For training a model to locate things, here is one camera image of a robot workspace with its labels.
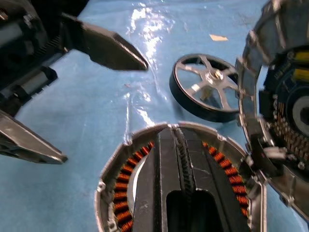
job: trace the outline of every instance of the blue surface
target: blue surface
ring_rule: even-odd
[[[185,54],[207,53],[234,64],[260,16],[262,1],[90,0],[80,18],[117,31],[149,60],[148,72],[107,70],[79,52],[53,68],[59,80],[27,104],[18,119],[68,155],[64,165],[0,156],[0,231],[97,231],[94,192],[103,166],[130,133],[157,122],[199,122],[244,146],[236,122],[203,121],[173,99],[168,81]],[[209,34],[222,35],[215,42]],[[270,189],[268,229],[306,231]]]

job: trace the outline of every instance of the black plastic part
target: black plastic part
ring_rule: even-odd
[[[198,62],[198,55],[199,54],[190,54],[186,55],[184,57],[181,57],[173,67],[173,71],[171,73],[171,76],[169,78],[169,88],[170,91],[175,98],[175,100],[181,105],[184,109],[189,111],[190,113],[194,114],[195,116],[207,120],[207,121],[212,121],[212,122],[229,122],[234,119],[236,119],[238,115],[238,109],[233,110],[233,111],[224,111],[224,110],[219,110],[219,109],[211,109],[208,107],[205,107],[204,105],[201,104],[200,101],[195,100],[192,96],[189,97],[179,86],[177,83],[177,70],[176,70],[176,64],[178,62],[181,62],[183,64],[197,64]],[[204,55],[207,56],[208,61],[212,65],[213,68],[219,69],[219,70],[224,70],[229,67],[233,67],[230,63],[219,59],[217,57],[213,57],[210,55]],[[238,82],[238,75],[231,75],[228,76],[229,78],[232,79],[233,82],[237,84]]]
[[[267,121],[272,121],[274,119],[274,105],[273,105],[272,94],[266,90],[259,91],[259,106],[260,113]]]
[[[252,146],[252,160],[254,170],[261,170],[267,177],[274,177],[281,174],[281,170],[266,156],[261,143],[261,135],[253,134],[250,138]]]
[[[224,170],[191,130],[182,129],[187,143],[195,191],[191,211],[185,207],[174,131],[165,129],[139,174],[133,232],[248,232],[246,218]]]

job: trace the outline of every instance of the disassembled motor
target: disassembled motor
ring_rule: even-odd
[[[202,64],[206,69],[201,70],[190,64]],[[202,81],[185,89],[178,75],[179,70],[193,72],[199,75]],[[239,110],[230,107],[225,89],[238,91],[237,79],[235,68],[224,60],[205,54],[191,54],[180,58],[175,63],[169,79],[169,87],[176,101],[190,113],[208,121],[228,122],[236,119]],[[222,108],[204,102],[213,90],[218,91]],[[196,95],[199,92],[202,92],[202,95],[197,99]]]
[[[48,66],[72,49],[115,70],[147,62],[117,33],[78,21],[87,0],[0,0],[0,153],[37,163],[67,158],[13,117],[57,79]]]
[[[96,214],[105,232],[260,231],[262,172],[245,151],[200,124],[161,124],[133,135],[105,166]]]

